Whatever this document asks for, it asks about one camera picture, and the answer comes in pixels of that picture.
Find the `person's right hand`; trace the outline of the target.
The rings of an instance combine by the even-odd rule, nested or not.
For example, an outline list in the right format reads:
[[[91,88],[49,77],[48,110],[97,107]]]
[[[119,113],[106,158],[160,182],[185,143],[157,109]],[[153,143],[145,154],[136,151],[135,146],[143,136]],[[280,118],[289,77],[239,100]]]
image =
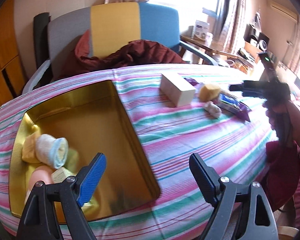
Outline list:
[[[291,101],[276,106],[266,101],[263,107],[267,109],[271,129],[276,131],[281,145],[292,147],[296,143],[300,147],[300,109]]]

